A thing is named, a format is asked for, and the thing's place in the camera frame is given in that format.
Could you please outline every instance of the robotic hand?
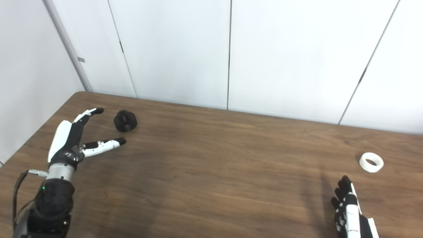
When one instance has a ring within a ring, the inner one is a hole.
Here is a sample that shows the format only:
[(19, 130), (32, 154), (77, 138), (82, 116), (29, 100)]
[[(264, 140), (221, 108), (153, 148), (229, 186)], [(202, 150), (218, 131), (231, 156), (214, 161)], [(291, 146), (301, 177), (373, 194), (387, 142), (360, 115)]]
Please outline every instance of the robotic hand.
[(379, 238), (373, 218), (361, 214), (354, 185), (347, 176), (338, 182), (331, 202), (335, 207), (335, 225), (339, 238)]
[[(21, 174), (14, 189), (13, 238), (66, 237), (71, 222), (72, 195), (75, 191), (71, 180), (78, 163), (82, 162), (84, 157), (97, 155), (126, 143), (125, 138), (121, 137), (90, 142), (80, 147), (85, 124), (92, 115), (103, 111), (102, 108), (93, 108), (79, 114), (73, 123), (62, 121), (57, 127), (48, 154), (49, 171), (30, 169)], [(17, 192), (27, 174), (35, 174), (46, 179), (35, 198), (21, 209), (22, 211), (33, 202), (16, 224), (19, 216), (16, 215)]]

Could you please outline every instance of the white cylindrical object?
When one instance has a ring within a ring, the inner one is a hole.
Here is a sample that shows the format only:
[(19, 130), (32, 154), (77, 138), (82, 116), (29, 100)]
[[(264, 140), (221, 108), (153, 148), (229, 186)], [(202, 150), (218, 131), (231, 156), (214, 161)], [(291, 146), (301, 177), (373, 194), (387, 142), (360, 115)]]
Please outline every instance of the white cylindrical object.
[[(369, 163), (367, 160), (373, 161), (375, 165)], [(384, 165), (383, 159), (375, 153), (366, 152), (360, 158), (361, 167), (370, 173), (378, 172)]]

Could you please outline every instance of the wood grain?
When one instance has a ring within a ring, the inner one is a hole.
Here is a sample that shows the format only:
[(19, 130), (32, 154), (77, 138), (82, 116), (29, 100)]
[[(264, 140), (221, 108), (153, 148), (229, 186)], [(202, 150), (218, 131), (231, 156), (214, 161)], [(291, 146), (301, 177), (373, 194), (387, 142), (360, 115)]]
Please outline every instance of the wood grain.
[[(68, 237), (336, 238), (330, 198), (344, 174), (381, 238), (423, 233), (422, 136), (80, 92), (0, 169), (0, 237), (19, 174), (46, 170), (57, 125), (94, 107), (105, 112), (83, 142), (128, 143), (78, 166)], [(137, 115), (134, 131), (114, 128), (121, 109)], [(380, 172), (360, 168), (367, 151)], [(41, 181), (27, 177), (19, 207)]]

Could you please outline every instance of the black cable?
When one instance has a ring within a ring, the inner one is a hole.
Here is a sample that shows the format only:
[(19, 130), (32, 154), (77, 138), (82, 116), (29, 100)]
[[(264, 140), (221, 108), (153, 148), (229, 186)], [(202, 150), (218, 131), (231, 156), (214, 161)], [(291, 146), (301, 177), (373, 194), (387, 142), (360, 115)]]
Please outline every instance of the black cable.
[(37, 198), (41, 195), (41, 193), (43, 193), (43, 191), (44, 190), (40, 190), (40, 192), (38, 192), (37, 193), (37, 195), (35, 196), (35, 198), (34, 199), (31, 199), (31, 200), (29, 200), (27, 203), (25, 203), (25, 205), (23, 205), (22, 207), (21, 207), (21, 209), (19, 209), (19, 211), (18, 211), (18, 213), (16, 214), (16, 217), (15, 217), (15, 220), (14, 220), (14, 222), (15, 222), (15, 224), (17, 224), (17, 222), (18, 222), (18, 218), (19, 218), (19, 215), (21, 214), (21, 212), (29, 205), (29, 204), (31, 204), (32, 202), (34, 202), (35, 200), (37, 200)]
[(17, 202), (18, 202), (18, 190), (19, 187), (22, 184), (22, 181), (25, 179), (25, 177), (28, 175), (29, 170), (21, 173), (21, 175), (19, 176), (18, 180), (15, 183), (15, 188), (13, 189), (13, 199), (12, 199), (12, 226), (13, 226), (13, 230), (16, 229), (16, 207), (17, 207)]

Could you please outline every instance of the black knob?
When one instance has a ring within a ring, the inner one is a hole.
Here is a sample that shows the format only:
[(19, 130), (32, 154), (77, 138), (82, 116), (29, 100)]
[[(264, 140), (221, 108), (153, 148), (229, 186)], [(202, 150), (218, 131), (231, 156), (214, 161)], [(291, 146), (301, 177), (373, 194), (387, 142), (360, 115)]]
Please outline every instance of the black knob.
[(127, 110), (120, 110), (113, 120), (116, 129), (121, 132), (128, 132), (137, 127), (135, 114)]

